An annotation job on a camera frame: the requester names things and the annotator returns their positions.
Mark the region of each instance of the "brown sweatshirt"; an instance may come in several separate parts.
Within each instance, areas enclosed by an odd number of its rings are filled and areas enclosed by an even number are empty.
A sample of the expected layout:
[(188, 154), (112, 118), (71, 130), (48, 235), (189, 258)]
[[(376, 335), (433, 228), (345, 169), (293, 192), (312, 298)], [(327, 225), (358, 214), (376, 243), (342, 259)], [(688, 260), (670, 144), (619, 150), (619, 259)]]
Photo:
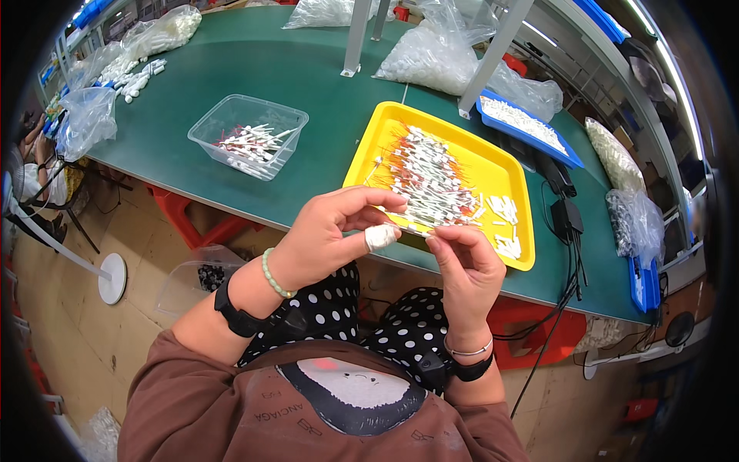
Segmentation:
[(162, 332), (129, 391), (118, 460), (527, 461), (505, 403), (453, 407), (381, 356), (312, 340), (237, 369)]

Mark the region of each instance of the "power adapter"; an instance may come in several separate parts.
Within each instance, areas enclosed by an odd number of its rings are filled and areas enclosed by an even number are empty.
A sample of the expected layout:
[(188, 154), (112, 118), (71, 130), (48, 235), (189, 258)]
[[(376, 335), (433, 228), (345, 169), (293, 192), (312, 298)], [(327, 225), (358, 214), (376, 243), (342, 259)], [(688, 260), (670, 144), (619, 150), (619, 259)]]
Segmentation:
[(580, 210), (568, 198), (556, 201), (550, 207), (554, 233), (568, 245), (572, 243), (573, 233), (582, 234), (582, 217)]

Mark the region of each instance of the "black pants with white dots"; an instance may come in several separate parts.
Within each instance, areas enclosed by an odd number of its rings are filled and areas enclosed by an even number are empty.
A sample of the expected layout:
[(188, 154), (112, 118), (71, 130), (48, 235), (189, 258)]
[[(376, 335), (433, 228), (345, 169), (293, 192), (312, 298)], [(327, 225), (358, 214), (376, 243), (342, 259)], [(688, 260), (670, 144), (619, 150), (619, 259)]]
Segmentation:
[(355, 262), (326, 279), (300, 289), (282, 303), (289, 311), (280, 325), (257, 333), (238, 362), (243, 367), (262, 353), (304, 340), (329, 339), (360, 344), (405, 369), (419, 385), (441, 394), (423, 376), (420, 361), (429, 351), (444, 364), (451, 357), (444, 348), (449, 323), (443, 309), (443, 291), (421, 287), (405, 293), (380, 318), (380, 327), (363, 340), (357, 337), (359, 272)]

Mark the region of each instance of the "yellow tray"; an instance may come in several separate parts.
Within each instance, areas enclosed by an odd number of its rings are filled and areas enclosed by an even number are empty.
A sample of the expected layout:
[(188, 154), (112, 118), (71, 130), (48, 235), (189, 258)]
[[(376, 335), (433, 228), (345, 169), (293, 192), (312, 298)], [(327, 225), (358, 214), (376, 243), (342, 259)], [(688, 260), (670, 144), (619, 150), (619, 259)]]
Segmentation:
[[(387, 148), (397, 141), (398, 133), (403, 132), (403, 124), (416, 126), (425, 133), (447, 142), (449, 154), (465, 166), (463, 173), (466, 181), (462, 186), (475, 187), (474, 193), (481, 192), (485, 197), (508, 196), (516, 203), (518, 210), (516, 235), (521, 244), (521, 258), (518, 260), (504, 256), (501, 258), (511, 268), (530, 270), (534, 266), (535, 257), (534, 226), (531, 222), (531, 205), (521, 165), (508, 152), (444, 120), (391, 101), (378, 104), (344, 178), (344, 187), (364, 184), (367, 176), (375, 168), (376, 157), (386, 157)], [(369, 178), (367, 185), (386, 187), (379, 180), (373, 181), (373, 178), (379, 179), (389, 175), (388, 165), (382, 163)], [(493, 225), (494, 221), (503, 220), (490, 210), (487, 203), (484, 206), (488, 210), (477, 221), (483, 224), (480, 229), (488, 240), (495, 242), (495, 234), (513, 237), (513, 226), (508, 223)], [(390, 218), (403, 229), (409, 224), (408, 220), (401, 217), (390, 215)], [(419, 223), (416, 223), (416, 227), (418, 233), (430, 230)]]

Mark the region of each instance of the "white fan pole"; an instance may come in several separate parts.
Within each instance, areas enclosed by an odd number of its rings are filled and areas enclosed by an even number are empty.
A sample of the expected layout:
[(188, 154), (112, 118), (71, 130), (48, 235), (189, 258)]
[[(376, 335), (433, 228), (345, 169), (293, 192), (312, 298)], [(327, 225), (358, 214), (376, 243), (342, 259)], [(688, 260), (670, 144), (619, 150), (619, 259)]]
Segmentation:
[(123, 257), (119, 254), (110, 254), (105, 257), (103, 264), (100, 268), (96, 268), (90, 265), (85, 259), (79, 257), (77, 254), (64, 247), (62, 244), (57, 242), (56, 239), (46, 233), (41, 226), (37, 225), (35, 221), (28, 217), (26, 212), (18, 206), (18, 202), (15, 198), (10, 199), (10, 208), (13, 213), (20, 217), (21, 220), (44, 240), (46, 244), (52, 246), (60, 254), (66, 258), (77, 263), (82, 268), (85, 268), (90, 273), (98, 275), (98, 291), (100, 297), (108, 305), (114, 305), (118, 303), (118, 300), (123, 296), (123, 291), (126, 289), (126, 262), (123, 261)]

